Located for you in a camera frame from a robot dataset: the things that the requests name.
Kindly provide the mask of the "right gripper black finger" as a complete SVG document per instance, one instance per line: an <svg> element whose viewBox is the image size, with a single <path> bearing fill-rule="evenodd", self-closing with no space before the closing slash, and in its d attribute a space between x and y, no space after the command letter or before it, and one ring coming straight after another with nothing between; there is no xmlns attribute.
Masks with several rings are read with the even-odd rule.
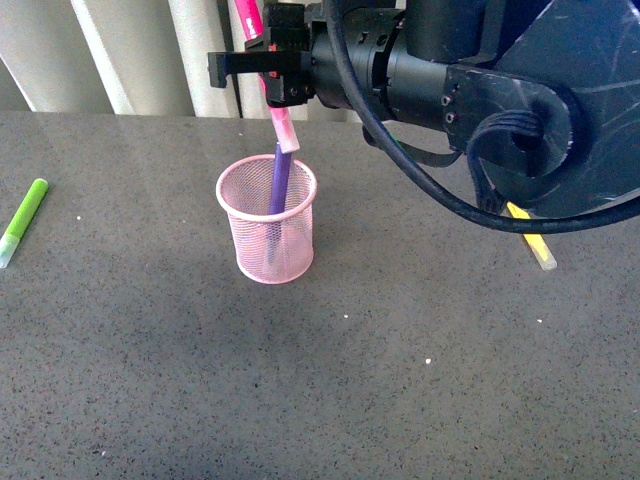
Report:
<svg viewBox="0 0 640 480"><path fill-rule="evenodd" d="M296 51L209 52L209 84L227 87L229 75L258 73L279 78L302 70L303 53Z"/></svg>

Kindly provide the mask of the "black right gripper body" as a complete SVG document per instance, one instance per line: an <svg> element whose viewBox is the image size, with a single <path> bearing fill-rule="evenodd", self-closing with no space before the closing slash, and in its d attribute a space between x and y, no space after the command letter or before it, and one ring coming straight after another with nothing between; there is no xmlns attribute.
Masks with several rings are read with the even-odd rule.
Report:
<svg viewBox="0 0 640 480"><path fill-rule="evenodd" d="M306 104L313 97L311 32L303 4L268 3L263 33L249 41L250 65L263 80L266 102L273 108Z"/></svg>

